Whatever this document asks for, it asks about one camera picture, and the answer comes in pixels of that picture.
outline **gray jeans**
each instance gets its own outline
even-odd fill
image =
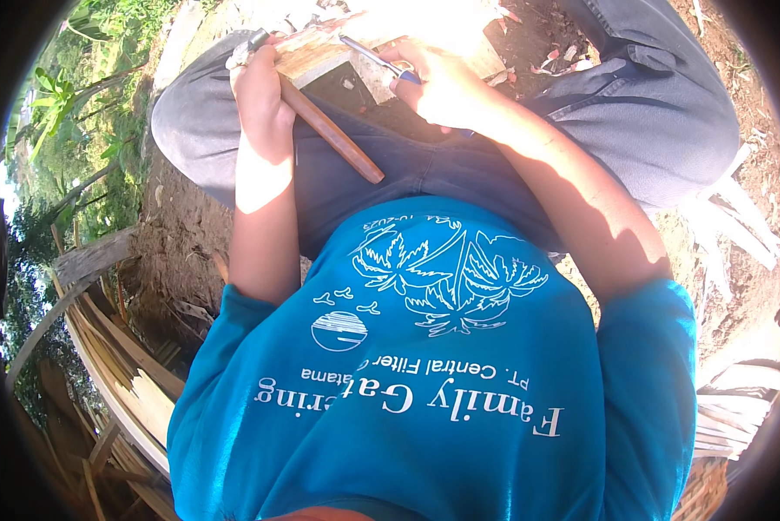
[[[666,0],[564,0],[601,53],[598,67],[557,79],[524,104],[615,176],[648,214],[718,179],[739,145],[737,116],[717,69]],[[188,178],[233,208],[240,127],[225,61],[247,32],[205,51],[164,91],[155,142]],[[526,183],[487,139],[417,142],[312,98],[384,172],[365,181],[312,128],[294,126],[301,253],[315,258],[344,219],[421,194],[500,214],[533,244],[566,248]]]

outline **sunlight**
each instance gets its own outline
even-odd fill
[[[14,213],[20,205],[20,198],[16,194],[16,184],[8,179],[8,168],[5,162],[0,162],[0,198],[5,200],[2,211],[8,217],[8,221],[13,220]]]

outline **printed shirt graphic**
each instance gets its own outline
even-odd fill
[[[186,521],[668,518],[695,321],[655,281],[602,324],[507,222],[436,197],[347,219],[274,308],[225,289],[170,423]]]

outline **dirt ground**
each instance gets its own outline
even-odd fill
[[[514,67],[517,80],[504,83],[498,90],[520,99],[541,92],[554,78],[536,75],[530,65],[539,65],[554,48],[561,55],[572,44],[576,56],[586,55],[597,63],[595,49],[590,46],[575,24],[551,0],[505,0],[502,3],[522,19],[522,23],[506,20],[507,34],[497,22],[486,29],[492,45],[507,67]],[[697,31],[697,20],[691,15],[691,0],[671,0],[685,22]],[[728,28],[722,15],[706,0],[702,11],[710,18],[705,22],[702,47],[720,71],[729,88],[740,120],[743,141],[757,145],[749,159],[738,170],[737,180],[749,193],[760,211],[767,216],[772,232],[780,237],[780,131],[775,114],[750,66],[748,56]],[[219,35],[221,29],[208,31]],[[205,43],[212,37],[205,37]],[[343,88],[343,80],[355,84],[351,91]],[[403,103],[393,100],[385,106],[374,106],[365,95],[365,87],[348,64],[335,69],[310,84],[307,91],[329,99],[353,113],[366,108],[363,117],[394,129],[411,138],[433,142],[442,138],[438,129],[427,125]],[[757,138],[765,135],[763,142]],[[142,220],[147,224],[141,233],[137,250],[140,260],[130,266],[124,276],[126,291],[133,296],[129,314],[132,326],[148,340],[160,346],[166,339],[181,345],[182,356],[175,370],[184,375],[188,364],[201,344],[205,323],[179,316],[172,309],[172,300],[183,300],[205,307],[211,315],[219,312],[224,283],[212,260],[214,253],[227,259],[231,214],[206,196],[191,181],[181,175],[155,148],[148,144],[152,161],[151,175],[146,183]],[[684,219],[676,210],[661,212],[656,219],[671,257],[677,281],[683,284],[695,303],[699,303],[703,273],[701,255],[693,243]],[[724,258],[730,263],[728,273],[734,299],[726,305],[715,290],[705,307],[699,334],[699,357],[704,364],[714,353],[735,339],[769,324],[780,311],[780,259],[771,272],[738,247],[721,239]],[[559,270],[578,285],[587,301],[596,310],[595,299],[588,292],[571,259],[558,265]],[[752,358],[779,358],[770,346],[758,345]]]

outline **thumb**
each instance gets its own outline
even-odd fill
[[[416,83],[405,79],[396,78],[390,82],[390,90],[393,91],[395,96],[407,103],[411,109],[418,112],[419,100],[422,95],[424,95],[424,90],[421,85],[416,85]]]

